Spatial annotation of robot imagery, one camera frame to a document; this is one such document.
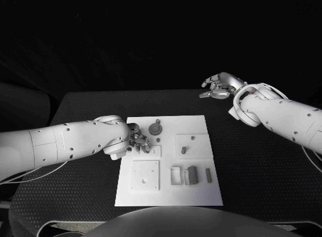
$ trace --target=mesh surface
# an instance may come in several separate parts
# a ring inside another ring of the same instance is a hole
[[[322,225],[322,174],[301,146],[262,125],[250,127],[227,111],[232,98],[200,99],[204,90],[81,92],[66,95],[52,125],[127,117],[204,115],[220,183],[223,210],[268,222]],[[28,175],[32,179],[59,164]],[[19,186],[10,223],[15,236],[35,236],[58,221],[110,221],[144,207],[115,207],[121,160],[100,152],[71,161],[53,174]]]

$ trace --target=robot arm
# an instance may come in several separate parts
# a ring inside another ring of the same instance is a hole
[[[203,82],[210,91],[200,98],[226,99],[235,95],[230,115],[248,125],[261,123],[282,137],[322,154],[322,110],[288,99],[268,84],[248,85],[236,76],[220,73]]]
[[[0,181],[19,172],[91,156],[104,150],[117,160],[150,142],[137,124],[120,116],[0,133]]]

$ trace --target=table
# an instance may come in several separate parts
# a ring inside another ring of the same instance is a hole
[[[69,93],[51,125],[95,119],[204,115],[223,207],[266,222],[322,225],[322,174],[301,146],[262,125],[229,115],[232,100],[200,99],[203,89]],[[32,179],[59,164],[28,175]],[[49,221],[108,221],[144,207],[115,207],[121,160],[104,152],[71,161],[53,174],[20,184],[9,212],[15,236],[35,236]]]

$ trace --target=black curtain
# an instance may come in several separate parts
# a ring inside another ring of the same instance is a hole
[[[52,114],[68,92],[200,88],[222,71],[322,108],[322,2],[29,7],[0,1],[0,81]]]

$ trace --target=gray cylinder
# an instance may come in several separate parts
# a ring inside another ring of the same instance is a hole
[[[196,167],[189,167],[190,185],[199,184],[197,170]]]

